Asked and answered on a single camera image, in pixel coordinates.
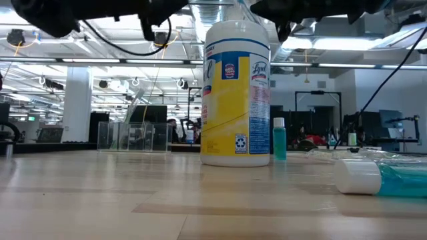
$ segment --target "wooden tabletop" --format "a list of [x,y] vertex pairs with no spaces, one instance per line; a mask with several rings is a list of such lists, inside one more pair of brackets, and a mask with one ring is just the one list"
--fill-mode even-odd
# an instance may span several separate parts
[[332,165],[198,154],[0,158],[0,239],[427,239],[425,199],[342,195]]

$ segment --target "power cord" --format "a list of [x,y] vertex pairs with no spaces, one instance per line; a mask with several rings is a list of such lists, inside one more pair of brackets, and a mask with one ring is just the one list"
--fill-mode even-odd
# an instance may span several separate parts
[[99,37],[102,41],[104,41],[106,44],[108,44],[108,45],[110,45],[110,46],[112,46],[112,47],[114,47],[114,48],[116,48],[116,49],[119,49],[120,51],[123,51],[123,52],[125,52],[125,53],[127,53],[127,54],[130,54],[130,55],[135,55],[135,56],[140,56],[140,57],[147,57],[147,56],[151,56],[151,55],[155,55],[156,53],[158,53],[158,52],[160,52],[162,49],[164,49],[164,48],[166,48],[167,47],[167,45],[168,45],[168,42],[169,42],[169,40],[170,40],[170,38],[171,38],[171,33],[172,33],[172,24],[171,24],[171,20],[168,18],[167,19],[167,23],[169,24],[169,31],[167,32],[167,37],[166,37],[166,41],[165,41],[165,43],[159,48],[159,49],[157,49],[157,50],[155,50],[155,51],[152,51],[152,52],[150,52],[150,53],[134,53],[134,52],[132,52],[132,51],[128,51],[128,50],[126,50],[126,49],[124,49],[124,48],[122,48],[122,47],[119,47],[119,46],[117,46],[116,44],[114,44],[114,43],[112,43],[112,42],[110,42],[110,41],[108,41],[107,39],[105,39],[104,37],[102,37],[101,36],[101,34],[99,34],[98,33],[98,31],[96,31],[95,30],[95,28],[94,27],[92,27],[92,25],[90,25],[86,20],[82,20],[92,31],[93,31],[93,33],[97,36],[97,37]]
[[[388,80],[390,80],[399,70],[400,68],[402,68],[402,66],[406,63],[406,61],[409,59],[409,57],[411,56],[412,52],[415,50],[416,46],[421,42],[423,36],[427,33],[427,28],[424,28],[423,32],[421,33],[420,37],[417,39],[417,41],[415,42],[415,44],[411,47],[411,50],[409,50],[408,54],[406,54],[405,58],[403,59],[403,61],[401,62],[401,64],[399,64],[399,66],[386,78],[386,80],[384,80],[381,85],[377,88],[377,90],[375,91],[375,93],[372,95],[372,97],[369,99],[369,101],[365,104],[365,106],[362,108],[362,110],[359,112],[359,114],[356,117],[356,120],[351,123],[351,125],[354,125],[357,120],[359,120],[360,116],[362,115],[363,112],[365,112],[366,108],[369,106],[369,104],[371,104],[372,100],[374,100],[375,96],[378,94],[378,92],[380,92],[381,88],[388,82]],[[336,148],[338,147],[338,145],[341,143],[342,141],[342,137],[340,137],[340,140],[337,141],[334,150],[336,150]]]

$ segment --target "blue liquid bottle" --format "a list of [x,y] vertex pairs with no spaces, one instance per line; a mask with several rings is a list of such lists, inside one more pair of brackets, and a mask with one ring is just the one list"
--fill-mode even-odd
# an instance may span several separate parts
[[274,119],[273,128],[274,160],[286,160],[286,129],[285,119],[278,117]]
[[336,186],[342,193],[427,197],[427,162],[413,160],[339,160]]

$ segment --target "clear acrylic box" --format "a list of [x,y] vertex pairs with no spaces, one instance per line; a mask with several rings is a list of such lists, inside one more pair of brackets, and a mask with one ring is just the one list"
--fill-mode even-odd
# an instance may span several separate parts
[[172,126],[167,123],[109,123],[98,125],[98,151],[171,151]]

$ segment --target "white bottle cap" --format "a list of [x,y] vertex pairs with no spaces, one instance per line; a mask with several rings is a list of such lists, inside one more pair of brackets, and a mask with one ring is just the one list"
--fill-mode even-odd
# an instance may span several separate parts
[[341,193],[377,194],[381,188],[380,170],[371,160],[337,160],[334,177]]
[[285,127],[285,119],[283,117],[276,117],[273,122],[274,127]]

